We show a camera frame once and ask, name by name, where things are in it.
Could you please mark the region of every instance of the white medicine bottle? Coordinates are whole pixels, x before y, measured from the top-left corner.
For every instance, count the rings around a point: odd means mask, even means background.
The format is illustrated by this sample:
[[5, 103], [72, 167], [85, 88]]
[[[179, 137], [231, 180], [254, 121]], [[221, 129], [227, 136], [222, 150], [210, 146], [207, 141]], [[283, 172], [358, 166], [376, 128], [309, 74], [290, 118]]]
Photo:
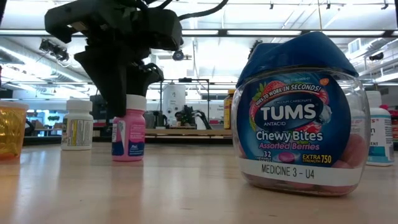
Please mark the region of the white medicine bottle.
[[87, 100], [68, 100], [68, 114], [63, 117], [62, 150], [90, 150], [93, 142], [93, 103]]
[[371, 112], [371, 139], [367, 165], [391, 166], [394, 163], [391, 115], [381, 106], [379, 91], [366, 91]]

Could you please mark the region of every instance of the blue lid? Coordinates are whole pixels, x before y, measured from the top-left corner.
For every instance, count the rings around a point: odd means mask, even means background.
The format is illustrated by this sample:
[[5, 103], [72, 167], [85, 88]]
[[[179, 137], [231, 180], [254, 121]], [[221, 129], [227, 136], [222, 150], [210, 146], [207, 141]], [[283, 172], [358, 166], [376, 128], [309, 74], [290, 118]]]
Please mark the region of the blue lid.
[[283, 44], [259, 44], [244, 67], [236, 88], [260, 72], [291, 66], [330, 67], [358, 76], [333, 41], [321, 32], [311, 32]]

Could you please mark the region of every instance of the white cap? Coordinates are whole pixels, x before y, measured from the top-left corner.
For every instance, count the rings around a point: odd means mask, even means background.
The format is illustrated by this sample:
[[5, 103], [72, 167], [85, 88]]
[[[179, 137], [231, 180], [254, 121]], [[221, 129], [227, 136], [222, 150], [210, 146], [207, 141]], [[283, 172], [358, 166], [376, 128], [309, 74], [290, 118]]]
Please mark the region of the white cap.
[[379, 108], [381, 106], [381, 94], [379, 91], [366, 91], [366, 95], [368, 96], [370, 108]]
[[126, 109], [127, 110], [142, 110], [147, 109], [147, 98], [139, 95], [126, 95]]
[[80, 111], [92, 111], [93, 102], [88, 100], [68, 100], [67, 110], [80, 110]]
[[26, 105], [23, 103], [2, 101], [2, 100], [0, 100], [0, 107], [20, 108], [20, 109], [25, 109], [25, 110], [29, 109], [29, 105]]

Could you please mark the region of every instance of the yellow bottle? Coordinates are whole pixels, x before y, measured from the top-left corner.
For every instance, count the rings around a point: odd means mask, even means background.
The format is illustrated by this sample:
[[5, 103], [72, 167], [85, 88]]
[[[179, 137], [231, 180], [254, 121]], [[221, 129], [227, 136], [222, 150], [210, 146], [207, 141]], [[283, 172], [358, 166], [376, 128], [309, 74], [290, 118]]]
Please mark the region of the yellow bottle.
[[228, 90], [228, 96], [224, 99], [224, 129], [231, 129], [231, 105], [235, 90]]

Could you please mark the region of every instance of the table surface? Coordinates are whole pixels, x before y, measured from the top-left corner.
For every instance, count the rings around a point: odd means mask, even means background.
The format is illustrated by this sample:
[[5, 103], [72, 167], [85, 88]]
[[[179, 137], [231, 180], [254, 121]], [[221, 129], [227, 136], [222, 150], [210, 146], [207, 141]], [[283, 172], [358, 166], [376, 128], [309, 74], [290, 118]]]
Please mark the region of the table surface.
[[366, 167], [345, 197], [253, 187], [231, 146], [147, 144], [144, 161], [113, 162], [110, 143], [92, 151], [25, 147], [0, 162], [6, 223], [397, 223], [397, 168]]

